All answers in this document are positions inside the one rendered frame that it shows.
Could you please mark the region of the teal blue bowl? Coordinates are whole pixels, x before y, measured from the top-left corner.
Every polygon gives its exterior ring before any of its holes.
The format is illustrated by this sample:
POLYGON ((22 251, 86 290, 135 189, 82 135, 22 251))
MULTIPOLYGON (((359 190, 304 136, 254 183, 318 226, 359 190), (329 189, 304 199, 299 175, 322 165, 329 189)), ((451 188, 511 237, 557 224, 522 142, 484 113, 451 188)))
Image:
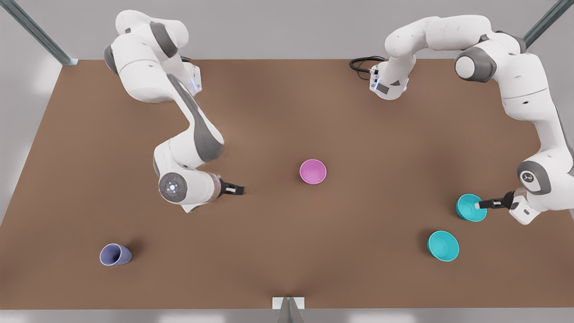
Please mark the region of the teal blue bowl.
POLYGON ((487 209, 477 208, 475 205, 481 201, 479 196, 464 194, 455 204, 455 211, 461 219, 469 222, 480 222, 486 218, 487 209))
POLYGON ((447 231, 435 231, 428 238, 428 252, 437 260, 451 262, 459 256, 457 239, 447 231))

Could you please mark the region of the pink bowl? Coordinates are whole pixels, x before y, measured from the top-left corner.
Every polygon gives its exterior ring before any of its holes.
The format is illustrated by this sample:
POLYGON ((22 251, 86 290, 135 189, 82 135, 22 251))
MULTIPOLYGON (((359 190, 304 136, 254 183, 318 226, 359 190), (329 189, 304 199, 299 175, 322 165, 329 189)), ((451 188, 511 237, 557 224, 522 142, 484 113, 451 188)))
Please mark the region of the pink bowl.
POLYGON ((316 185, 321 183, 327 175, 325 164, 317 159, 305 160, 300 165, 300 178, 307 184, 316 185))

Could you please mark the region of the purple cup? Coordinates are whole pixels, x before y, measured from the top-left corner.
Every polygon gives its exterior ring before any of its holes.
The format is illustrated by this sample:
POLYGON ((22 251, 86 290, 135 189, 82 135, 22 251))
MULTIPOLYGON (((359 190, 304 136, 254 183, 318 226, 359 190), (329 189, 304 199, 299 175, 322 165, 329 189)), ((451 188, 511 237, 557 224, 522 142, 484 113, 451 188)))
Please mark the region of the purple cup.
POLYGON ((105 266, 120 266, 132 260, 132 253, 127 247, 112 243, 102 248, 99 260, 105 266))

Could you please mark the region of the silver frame post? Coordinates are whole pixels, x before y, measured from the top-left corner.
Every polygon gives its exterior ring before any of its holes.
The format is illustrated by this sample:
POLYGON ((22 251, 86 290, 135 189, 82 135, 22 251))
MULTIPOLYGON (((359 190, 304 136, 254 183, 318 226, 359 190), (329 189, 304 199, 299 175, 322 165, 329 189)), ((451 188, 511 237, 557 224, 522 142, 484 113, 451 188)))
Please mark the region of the silver frame post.
POLYGON ((572 5, 574 5, 574 0, 557 0, 524 35, 523 40, 525 41, 526 48, 531 47, 572 5))
POLYGON ((0 0, 6 10, 38 43, 63 66, 78 65, 79 59, 69 57, 59 45, 17 4, 16 0, 0 0))
POLYGON ((272 309, 279 310, 277 323, 304 323, 300 312, 305 309, 304 297, 273 297, 272 309))

